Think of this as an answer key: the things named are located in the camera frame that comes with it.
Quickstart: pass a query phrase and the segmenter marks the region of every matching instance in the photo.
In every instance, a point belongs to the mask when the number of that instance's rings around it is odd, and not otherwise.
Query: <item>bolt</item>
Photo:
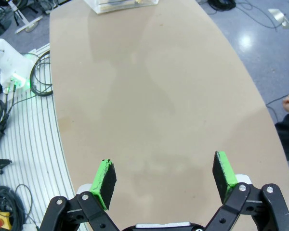
[[[59,200],[57,200],[56,203],[57,203],[57,205],[60,205],[60,204],[62,204],[62,202],[63,202],[63,201],[62,201],[61,199],[59,199]]]
[[[266,191],[267,191],[268,193],[272,193],[272,192],[273,192],[273,188],[269,186],[269,187],[266,188]]]
[[[85,201],[85,200],[87,200],[89,198],[89,196],[87,194],[84,194],[81,198],[82,198],[82,200]]]
[[[240,186],[239,186],[239,190],[242,191],[242,192],[244,192],[244,191],[246,190],[246,186],[243,185],[243,184],[240,185]]]

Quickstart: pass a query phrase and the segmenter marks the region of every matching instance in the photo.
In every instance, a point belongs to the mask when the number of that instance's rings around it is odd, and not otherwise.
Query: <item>wooden table surface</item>
[[[216,150],[289,208],[289,168],[244,65],[194,0],[97,15],[82,0],[51,13],[51,62],[60,135],[75,190],[113,160],[108,212],[135,223],[206,225],[221,205]],[[256,230],[241,216],[235,230]]]

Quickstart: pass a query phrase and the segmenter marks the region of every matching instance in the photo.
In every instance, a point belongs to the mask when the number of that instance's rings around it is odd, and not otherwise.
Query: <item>plastic container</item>
[[[84,0],[96,13],[158,4],[159,0]]]

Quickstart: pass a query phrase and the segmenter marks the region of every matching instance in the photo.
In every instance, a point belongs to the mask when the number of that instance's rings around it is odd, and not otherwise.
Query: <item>green tape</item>
[[[230,191],[235,187],[235,185],[238,183],[236,179],[235,172],[233,171],[231,164],[226,156],[225,152],[217,152],[217,157],[220,161],[223,174],[226,179],[226,184],[227,184],[227,190],[226,194],[230,193]]]
[[[104,200],[102,198],[101,189],[102,189],[105,175],[106,175],[106,173],[107,173],[107,171],[111,165],[112,165],[112,161],[110,159],[102,160],[102,162],[101,162],[101,164],[97,170],[97,173],[95,175],[93,184],[90,188],[90,192],[99,198],[104,210],[106,210],[107,207],[106,207]]]

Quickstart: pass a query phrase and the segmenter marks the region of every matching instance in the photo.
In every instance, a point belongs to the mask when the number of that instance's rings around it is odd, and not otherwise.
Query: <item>gray floor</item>
[[[278,8],[289,17],[289,0],[250,0],[250,3],[267,13],[269,8]],[[201,4],[201,7],[209,14],[214,13],[207,3]],[[238,4],[238,7],[248,8],[241,4]],[[243,10],[262,24],[272,26],[271,21],[256,8],[250,11]],[[40,15],[28,9],[23,13],[28,20]],[[266,103],[289,93],[289,30],[282,27],[276,30],[266,28],[239,9],[217,12],[210,14],[210,17],[237,52]],[[49,16],[45,15],[38,27],[30,33],[23,31],[15,35],[15,30],[16,24],[13,20],[12,26],[1,38],[7,40],[19,52],[39,48],[49,42]],[[273,103],[271,107],[276,111],[278,120],[282,120],[286,112],[281,101]],[[277,122],[272,111],[270,113],[273,121]]]

